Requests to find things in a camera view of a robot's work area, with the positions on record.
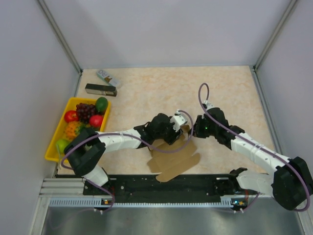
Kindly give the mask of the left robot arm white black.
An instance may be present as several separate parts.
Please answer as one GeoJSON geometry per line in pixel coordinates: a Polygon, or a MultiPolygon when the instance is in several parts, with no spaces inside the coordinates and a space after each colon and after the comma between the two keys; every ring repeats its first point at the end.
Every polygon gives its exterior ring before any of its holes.
{"type": "Polygon", "coordinates": [[[111,183],[105,170],[98,164],[104,153],[140,149],[152,145],[156,140],[171,145],[183,134],[181,127],[186,123],[187,119],[181,113],[174,116],[159,113],[152,121],[126,131],[105,133],[85,128],[64,149],[64,154],[75,175],[93,182],[96,191],[106,194],[110,191],[111,183]]]}

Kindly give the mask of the brown cardboard paper box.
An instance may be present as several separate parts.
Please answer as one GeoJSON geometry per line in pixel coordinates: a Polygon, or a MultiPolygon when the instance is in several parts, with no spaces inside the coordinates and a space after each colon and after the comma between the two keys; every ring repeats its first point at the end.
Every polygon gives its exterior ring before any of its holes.
{"type": "Polygon", "coordinates": [[[193,141],[187,142],[187,132],[190,130],[188,125],[182,127],[183,135],[172,145],[168,145],[163,140],[157,140],[153,146],[165,151],[176,150],[187,144],[184,149],[175,153],[162,153],[152,148],[150,150],[151,159],[147,162],[147,166],[151,173],[156,174],[156,180],[165,183],[175,177],[185,173],[192,167],[196,166],[201,159],[200,153],[193,141]]]}

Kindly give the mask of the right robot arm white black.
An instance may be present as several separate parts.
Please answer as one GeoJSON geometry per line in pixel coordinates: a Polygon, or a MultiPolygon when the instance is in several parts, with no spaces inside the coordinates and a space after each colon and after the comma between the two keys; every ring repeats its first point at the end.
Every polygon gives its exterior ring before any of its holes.
{"type": "Polygon", "coordinates": [[[219,144],[246,156],[265,170],[265,173],[245,168],[232,171],[234,178],[228,181],[232,193],[253,190],[271,196],[289,211],[297,209],[303,202],[307,203],[304,210],[308,209],[313,194],[313,179],[304,159],[278,154],[260,144],[242,128],[230,125],[218,107],[206,104],[203,110],[204,114],[199,115],[194,124],[194,137],[214,137],[219,144]]]}

